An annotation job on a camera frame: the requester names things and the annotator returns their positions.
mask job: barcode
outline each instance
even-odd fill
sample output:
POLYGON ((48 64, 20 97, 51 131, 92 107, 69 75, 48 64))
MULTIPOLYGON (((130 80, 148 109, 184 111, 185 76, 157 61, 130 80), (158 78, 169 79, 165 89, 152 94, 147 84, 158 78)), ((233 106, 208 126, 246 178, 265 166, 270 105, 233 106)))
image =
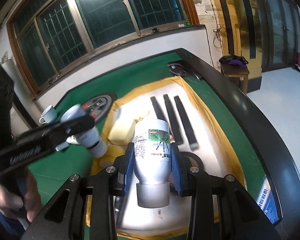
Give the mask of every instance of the barcode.
POLYGON ((263 202, 265 201, 265 198, 267 196, 267 193, 268 193, 268 190, 267 189, 264 189, 263 192, 262 192, 262 195, 261 195, 261 198, 260 198, 260 201, 258 203, 258 206, 262 206, 263 202))

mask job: window frame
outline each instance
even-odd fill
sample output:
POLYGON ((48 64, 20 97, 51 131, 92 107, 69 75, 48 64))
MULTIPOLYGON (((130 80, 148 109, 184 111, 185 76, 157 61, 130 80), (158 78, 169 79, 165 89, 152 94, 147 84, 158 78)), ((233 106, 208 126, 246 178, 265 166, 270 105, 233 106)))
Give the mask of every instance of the window frame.
MULTIPOLYGON (((79 13, 79 9, 78 9, 78 6, 77 6, 75 0, 66 0, 67 3, 68 3, 69 9, 70 9, 71 15, 74 19, 74 23, 75 23, 75 25, 78 29, 79 35, 82 39, 82 42, 83 42, 84 46, 86 47, 87 53, 85 55, 81 56, 80 58, 78 58, 77 60, 73 61, 69 65, 67 65, 62 70, 57 71, 57 69, 54 66, 54 63, 53 63, 53 61, 52 61, 52 59, 49 55, 49 52, 48 52, 48 50, 47 50, 47 48, 46 48, 46 46, 43 42, 42 35, 41 35, 41 32, 40 32, 39 27, 38 27, 38 23, 37 23, 37 18, 57 0, 48 0, 47 2, 45 2, 34 13, 34 15, 29 19, 29 21, 25 24, 25 26, 22 28, 19 35, 17 36, 13 22, 14 22, 16 16, 19 14, 19 12, 22 10, 22 8, 26 5, 26 3, 28 1, 29 0, 22 0, 21 3, 14 10, 13 14, 11 15, 11 17, 9 18, 9 20, 7 22, 7 31, 8 31, 8 37, 9 37, 9 41, 10 41, 10 45, 11 45, 11 49, 12 49, 12 54, 14 55, 17 67, 20 70, 20 73, 21 73, 27 87, 29 88, 30 96, 31 96, 32 99, 35 99, 38 95, 43 93, 53 83, 57 82, 60 79, 60 77, 66 75, 67 73, 71 72, 75 68, 77 68, 80 65, 86 63, 90 58, 95 57, 95 56, 97 56, 97 55, 99 55, 99 54, 101 54, 101 53, 103 53, 103 52, 105 52, 109 49, 117 47, 120 44, 129 42, 129 41, 133 41, 133 40, 136 40, 138 38, 153 34, 153 28, 152 27, 146 28, 146 29, 143 29, 143 30, 139 29, 137 21, 134 17, 132 7, 131 7, 129 1, 128 0, 123 0, 123 3, 126 5, 126 7, 128 9, 130 18, 131 18, 132 23, 133 23, 134 28, 135 28, 135 32, 130 33, 126 36, 122 36, 120 38, 117 38, 116 40, 110 41, 110 42, 94 49, 92 41, 89 37, 88 31, 87 31, 84 23, 83 23, 82 17, 79 13), (31 26, 32 23, 35 24, 35 28, 37 30, 37 33, 38 33, 39 39, 41 41, 41 44, 43 46, 43 49, 45 51, 45 54, 46 54, 50 64, 52 65, 52 68, 56 72, 55 75, 53 75, 50 79, 48 79, 40 87, 36 84, 34 78, 31 75, 30 70, 27 67, 26 61, 23 57, 23 54, 21 52, 19 42, 18 42, 20 40, 20 38, 22 37, 22 35, 26 32, 26 30, 31 26)), ((184 15, 185 20, 184 21, 179 21, 179 22, 168 23, 168 24, 164 24, 164 25, 154 26, 154 28, 158 28, 162 32, 162 31, 173 29, 173 28, 178 28, 179 24, 186 24, 186 21, 190 21, 190 23, 192 23, 193 25, 199 24, 198 21, 193 20, 193 7, 194 7, 193 1, 192 1, 191 6, 190 6, 191 8, 188 8, 188 5, 189 5, 188 0, 178 0, 178 2, 181 6, 181 10, 182 10, 181 13, 184 15)))

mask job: wooden window frame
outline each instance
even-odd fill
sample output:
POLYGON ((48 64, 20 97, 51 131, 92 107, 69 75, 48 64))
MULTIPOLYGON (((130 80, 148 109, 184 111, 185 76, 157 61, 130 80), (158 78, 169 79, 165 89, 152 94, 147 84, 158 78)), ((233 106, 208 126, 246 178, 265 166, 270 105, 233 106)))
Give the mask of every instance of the wooden window frame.
MULTIPOLYGON (((38 87, 26 65, 24 58, 23 58, 21 49, 18 44, 18 39, 20 39, 20 37, 24 34, 26 29, 32 23, 35 23, 38 35, 39 35, 39 37, 41 37, 40 31, 38 29, 38 25, 36 23, 36 18, 40 14, 42 14, 55 1, 56 0, 48 0, 44 5, 42 5, 37 10, 37 12, 31 17, 31 19, 27 22, 27 24, 23 27, 23 29, 20 31, 19 36, 16 35, 13 21, 14 21, 15 17, 18 15, 18 13, 21 11, 21 9, 24 7, 24 5, 28 2, 28 0, 22 0, 22 2, 17 6, 17 8, 14 10, 13 14, 7 21, 7 31, 8 31, 9 42, 10 42, 11 49, 12 49, 12 54, 15 58, 17 67, 20 70, 20 73, 21 73, 24 81, 25 81, 27 87, 29 88, 30 96, 32 99, 35 99, 38 95, 42 94, 47 88, 50 87, 51 84, 53 84, 54 82, 57 82, 60 79, 60 77, 64 76, 65 74, 71 72, 75 68, 77 68, 80 65, 84 64, 85 62, 87 62, 91 57, 101 54, 113 47, 116 47, 123 42, 132 41, 132 40, 138 39, 140 37, 152 34, 152 28, 139 30, 129 1, 123 0, 125 5, 127 6, 132 23, 135 27, 135 32, 128 34, 126 36, 120 37, 114 41, 111 41, 101 47, 98 47, 97 49, 94 49, 92 42, 90 40, 90 37, 87 33, 87 30, 84 26, 81 15, 79 13, 77 4, 75 3, 75 0, 67 0, 69 9, 70 9, 71 14, 75 21, 75 25, 78 29, 78 32, 82 38, 83 44, 85 45, 88 53, 86 55, 80 57, 79 59, 75 60, 74 62, 70 63, 68 66, 66 66, 61 71, 56 72, 56 74, 54 76, 52 76, 49 80, 47 80, 47 82, 45 82, 44 85, 42 85, 41 87, 38 87)), ((181 5, 182 13, 185 14, 184 17, 186 20, 181 21, 181 22, 173 22, 173 23, 169 23, 169 24, 159 25, 158 27, 160 27, 160 31, 178 28, 178 25, 180 23, 185 24, 186 21, 189 21, 192 25, 199 25, 199 18, 198 18, 197 12, 195 10, 193 0, 179 0, 179 3, 181 5)), ((49 56, 49 53, 46 51, 44 44, 43 44, 43 47, 44 47, 45 53, 50 61, 51 58, 49 56)))

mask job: window sill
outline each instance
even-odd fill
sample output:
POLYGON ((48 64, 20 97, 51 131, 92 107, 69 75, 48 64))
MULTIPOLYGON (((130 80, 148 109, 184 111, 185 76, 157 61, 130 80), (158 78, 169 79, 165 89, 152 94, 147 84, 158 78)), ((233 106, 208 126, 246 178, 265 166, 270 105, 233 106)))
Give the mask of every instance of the window sill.
POLYGON ((42 89, 39 91, 39 94, 36 97, 32 97, 32 100, 37 100, 41 96, 45 94, 45 92, 49 91, 51 88, 53 88, 55 85, 59 83, 59 81, 63 80, 64 78, 74 74, 76 71, 80 70, 81 68, 85 67, 86 65, 90 64, 91 62, 100 59, 108 54, 111 54, 115 52, 116 50, 123 49, 125 47, 129 47, 134 44, 138 44, 140 42, 144 42, 150 39, 174 34, 174 33, 179 33, 179 32, 186 32, 186 31, 192 31, 192 30, 197 30, 197 29, 204 29, 205 25, 192 25, 192 26, 185 26, 185 27, 174 27, 170 28, 168 30, 163 30, 159 31, 157 33, 149 33, 149 34, 144 34, 136 39, 130 40, 130 41, 124 41, 119 44, 116 44, 109 49, 106 49, 104 51, 95 53, 93 55, 86 56, 85 58, 82 58, 80 61, 76 62, 75 66, 71 67, 71 69, 66 69, 60 76, 58 76, 58 79, 53 82, 53 84, 49 85, 48 87, 42 89))

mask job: human hand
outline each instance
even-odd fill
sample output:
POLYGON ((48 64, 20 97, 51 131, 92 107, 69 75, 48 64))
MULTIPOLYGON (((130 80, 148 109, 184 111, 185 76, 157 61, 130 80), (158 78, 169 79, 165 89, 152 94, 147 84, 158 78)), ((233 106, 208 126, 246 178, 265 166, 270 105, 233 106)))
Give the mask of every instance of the human hand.
POLYGON ((22 208, 23 205, 27 211, 29 222, 32 222, 37 216, 42 208, 41 198, 38 193, 37 181, 29 170, 26 172, 26 185, 28 191, 24 197, 24 203, 21 197, 0 187, 0 212, 4 216, 17 219, 17 217, 12 214, 11 209, 18 210, 19 208, 22 208))

